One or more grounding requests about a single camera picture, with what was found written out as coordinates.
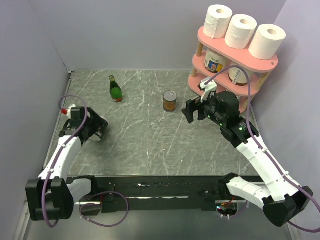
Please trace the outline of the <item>printed paper roll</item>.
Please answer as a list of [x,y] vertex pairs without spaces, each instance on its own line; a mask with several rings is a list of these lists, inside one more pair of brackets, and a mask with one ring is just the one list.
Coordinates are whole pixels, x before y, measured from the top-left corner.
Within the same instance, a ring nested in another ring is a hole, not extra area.
[[215,74],[220,72],[224,69],[224,67],[227,66],[228,62],[229,60],[225,56],[215,52],[210,48],[206,50],[204,66],[209,72]]

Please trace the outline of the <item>black paper roll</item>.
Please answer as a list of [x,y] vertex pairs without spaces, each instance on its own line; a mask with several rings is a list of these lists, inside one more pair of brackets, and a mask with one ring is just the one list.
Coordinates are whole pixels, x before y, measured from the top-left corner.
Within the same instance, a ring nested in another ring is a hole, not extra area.
[[105,131],[106,131],[106,126],[105,125],[100,126],[98,130],[90,137],[90,140],[94,142],[102,141],[104,139]]
[[237,98],[237,100],[239,101],[239,105],[241,106],[241,102],[242,102],[243,96],[241,96],[241,95],[236,95],[236,98]]

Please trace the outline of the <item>cream paper roll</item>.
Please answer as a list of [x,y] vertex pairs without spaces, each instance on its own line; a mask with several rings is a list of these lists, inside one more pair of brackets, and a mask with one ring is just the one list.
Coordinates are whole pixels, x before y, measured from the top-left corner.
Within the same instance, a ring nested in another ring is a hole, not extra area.
[[[235,62],[231,62],[230,64],[231,66],[240,66],[239,64],[235,63]],[[243,69],[245,70],[245,72],[247,73],[248,75],[248,78],[249,80],[251,79],[252,75],[253,75],[253,71],[247,69],[247,68],[244,68]],[[236,67],[232,67],[232,68],[229,68],[228,69],[228,76],[229,76],[229,79],[230,81],[234,84],[234,85],[237,85],[237,86],[245,86],[247,85],[248,81],[247,81],[247,78],[245,76],[245,73],[244,71],[240,70],[239,68],[236,68]]]

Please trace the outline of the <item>white paper towel roll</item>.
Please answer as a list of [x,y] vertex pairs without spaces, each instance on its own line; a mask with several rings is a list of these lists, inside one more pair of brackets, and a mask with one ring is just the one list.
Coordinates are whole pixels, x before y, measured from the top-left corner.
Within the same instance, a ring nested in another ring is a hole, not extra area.
[[203,26],[203,34],[211,39],[224,38],[232,16],[233,11],[225,5],[214,4],[209,6]]
[[256,28],[257,21],[246,14],[236,14],[231,18],[225,35],[225,44],[230,48],[242,50],[247,47]]
[[286,38],[286,32],[274,24],[261,24],[249,45],[249,53],[259,60],[270,60]]

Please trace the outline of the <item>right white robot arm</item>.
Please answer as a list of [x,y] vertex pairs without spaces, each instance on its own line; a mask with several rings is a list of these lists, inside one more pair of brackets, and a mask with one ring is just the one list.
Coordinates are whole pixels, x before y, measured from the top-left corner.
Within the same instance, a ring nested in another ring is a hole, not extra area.
[[273,158],[257,129],[240,115],[239,105],[234,93],[224,91],[206,100],[201,97],[188,100],[182,113],[188,123],[194,121],[194,112],[198,120],[216,123],[223,137],[249,161],[265,183],[261,187],[230,173],[221,180],[219,195],[226,200],[232,196],[245,199],[261,208],[272,224],[281,227],[306,208],[313,191],[293,180]]

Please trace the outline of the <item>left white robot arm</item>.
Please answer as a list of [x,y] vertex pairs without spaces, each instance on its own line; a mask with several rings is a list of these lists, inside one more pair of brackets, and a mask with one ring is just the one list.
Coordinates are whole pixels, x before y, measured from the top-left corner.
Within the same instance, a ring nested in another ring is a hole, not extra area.
[[25,186],[32,221],[58,221],[71,217],[74,205],[83,197],[94,201],[99,195],[94,176],[80,176],[67,183],[68,174],[84,143],[102,141],[109,125],[92,108],[71,105],[64,109],[67,121],[59,133],[58,145],[46,168]]

